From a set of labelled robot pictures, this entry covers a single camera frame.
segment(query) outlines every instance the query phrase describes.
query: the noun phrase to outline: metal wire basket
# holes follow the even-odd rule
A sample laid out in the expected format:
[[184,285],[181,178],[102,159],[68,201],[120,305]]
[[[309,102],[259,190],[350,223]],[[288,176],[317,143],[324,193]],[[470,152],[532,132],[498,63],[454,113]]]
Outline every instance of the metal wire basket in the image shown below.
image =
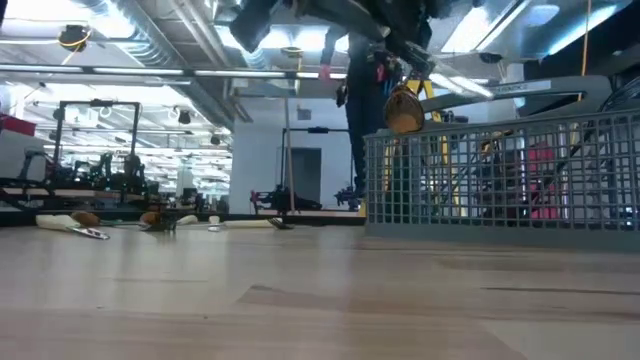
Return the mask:
[[450,237],[449,225],[457,225],[474,230],[455,236],[475,236],[478,227],[633,233],[639,125],[635,110],[371,135],[367,231],[428,237],[428,227]]

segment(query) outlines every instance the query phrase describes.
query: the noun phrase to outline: cable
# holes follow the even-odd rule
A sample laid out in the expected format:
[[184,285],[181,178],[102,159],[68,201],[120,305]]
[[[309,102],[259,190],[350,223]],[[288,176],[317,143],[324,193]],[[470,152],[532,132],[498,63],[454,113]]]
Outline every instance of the cable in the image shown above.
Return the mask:
[[[587,19],[584,23],[584,42],[582,45],[582,71],[581,76],[587,75],[587,55],[589,54],[589,19],[591,18],[591,6],[593,0],[587,0]],[[578,95],[578,101],[582,101],[582,93]]]
[[75,47],[77,47],[75,51],[77,51],[78,48],[82,47],[82,44],[86,43],[87,40],[89,40],[89,38],[91,37],[91,33],[92,32],[93,32],[92,30],[87,31],[87,35],[85,35],[84,38],[82,38],[82,39],[80,39],[78,41],[72,42],[72,43],[64,43],[64,42],[62,42],[60,40],[60,36],[58,36],[58,43],[60,45],[62,45],[62,47],[74,47],[75,46]]

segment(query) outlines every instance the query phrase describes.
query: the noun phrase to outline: black pants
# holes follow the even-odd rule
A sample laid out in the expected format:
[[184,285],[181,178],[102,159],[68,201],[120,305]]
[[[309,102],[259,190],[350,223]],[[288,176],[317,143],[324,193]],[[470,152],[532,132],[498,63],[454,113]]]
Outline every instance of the black pants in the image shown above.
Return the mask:
[[354,183],[358,194],[362,194],[365,184],[364,136],[375,134],[378,129],[387,127],[383,113],[387,97],[381,85],[348,87],[349,98],[345,107],[347,109],[351,151],[356,171]]

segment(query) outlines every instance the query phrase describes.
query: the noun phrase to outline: person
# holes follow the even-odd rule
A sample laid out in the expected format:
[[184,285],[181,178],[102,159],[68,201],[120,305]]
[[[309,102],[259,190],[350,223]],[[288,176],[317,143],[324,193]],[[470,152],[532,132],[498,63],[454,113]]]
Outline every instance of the person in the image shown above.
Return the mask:
[[331,76],[331,58],[336,42],[349,36],[349,67],[347,69],[346,101],[347,124],[356,176],[356,195],[362,197],[365,186],[364,136],[375,134],[386,128],[384,105],[391,89],[401,78],[398,71],[390,71],[390,65],[397,64],[389,54],[372,44],[364,36],[349,33],[346,29],[333,25],[325,35],[324,49],[320,58],[319,78],[328,80]]

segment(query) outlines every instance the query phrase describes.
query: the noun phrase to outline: doorway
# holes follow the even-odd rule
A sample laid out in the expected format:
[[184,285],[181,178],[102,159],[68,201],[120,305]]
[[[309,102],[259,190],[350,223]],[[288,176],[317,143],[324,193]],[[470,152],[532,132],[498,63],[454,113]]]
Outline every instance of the doorway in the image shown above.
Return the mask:
[[[293,165],[293,186],[295,193],[308,200],[320,202],[320,187],[322,180],[322,149],[292,148],[291,159]],[[285,186],[289,184],[287,169],[288,155],[285,157]]]

